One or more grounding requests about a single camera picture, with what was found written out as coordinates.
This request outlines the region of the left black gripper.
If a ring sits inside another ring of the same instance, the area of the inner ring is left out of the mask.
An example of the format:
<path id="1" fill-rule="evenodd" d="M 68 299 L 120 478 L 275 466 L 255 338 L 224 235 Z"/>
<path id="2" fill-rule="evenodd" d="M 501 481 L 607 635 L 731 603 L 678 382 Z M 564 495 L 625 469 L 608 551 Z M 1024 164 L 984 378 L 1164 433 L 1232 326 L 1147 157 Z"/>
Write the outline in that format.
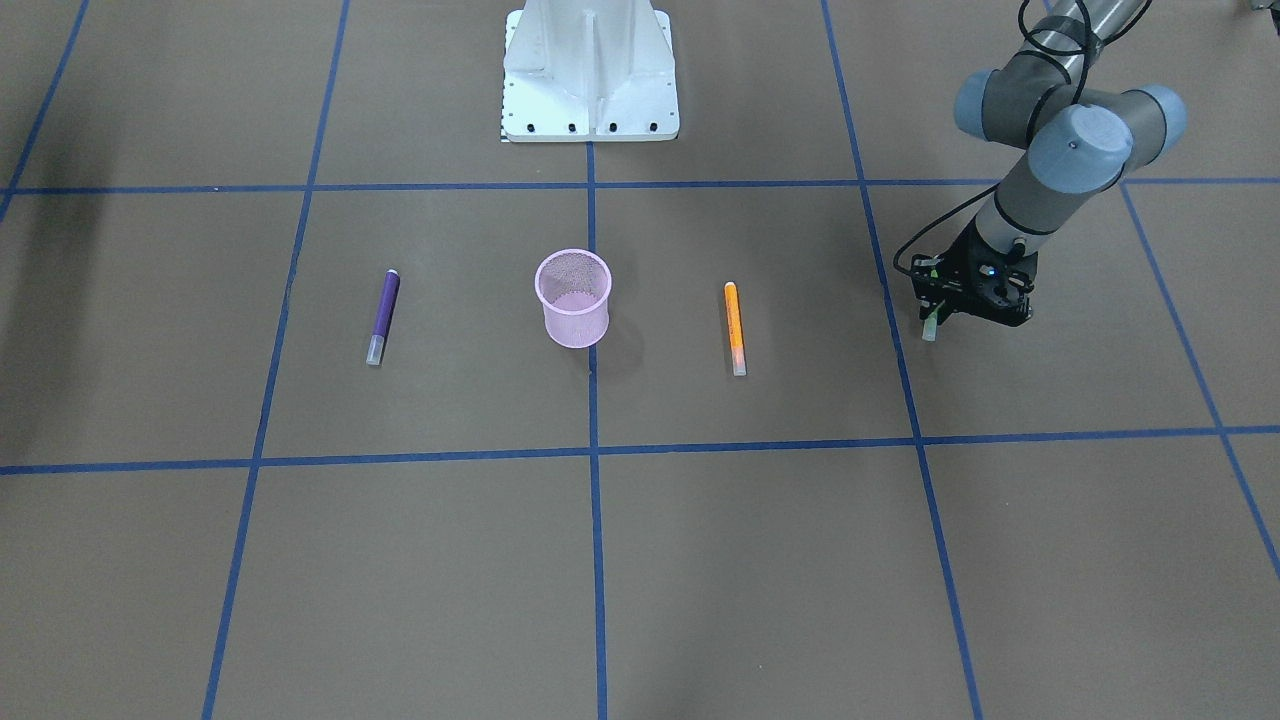
<path id="1" fill-rule="evenodd" d="M 942 325 L 954 314 L 966 314 L 1006 327 L 1033 316 L 1037 256 L 1018 241 L 1012 250 L 992 249 L 974 225 L 968 225 L 940 255 L 916 254 L 909 265 L 919 318 Z"/>

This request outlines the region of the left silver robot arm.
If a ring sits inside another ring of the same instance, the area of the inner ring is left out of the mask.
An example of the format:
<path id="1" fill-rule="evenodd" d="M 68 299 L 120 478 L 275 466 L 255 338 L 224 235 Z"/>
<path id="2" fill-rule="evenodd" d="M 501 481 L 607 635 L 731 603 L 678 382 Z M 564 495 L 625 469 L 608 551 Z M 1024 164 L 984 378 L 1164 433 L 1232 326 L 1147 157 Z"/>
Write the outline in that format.
<path id="1" fill-rule="evenodd" d="M 1028 322 L 1041 250 L 1092 197 L 1157 161 L 1183 137 L 1187 105 L 1171 88 L 1089 88 L 1103 50 L 1133 29 L 1147 1 L 1057 1 L 998 68 L 972 74 L 954 104 L 956 127 L 1021 150 L 975 215 L 936 255 L 893 259 L 920 305 L 922 336 L 956 314 L 1006 327 Z"/>

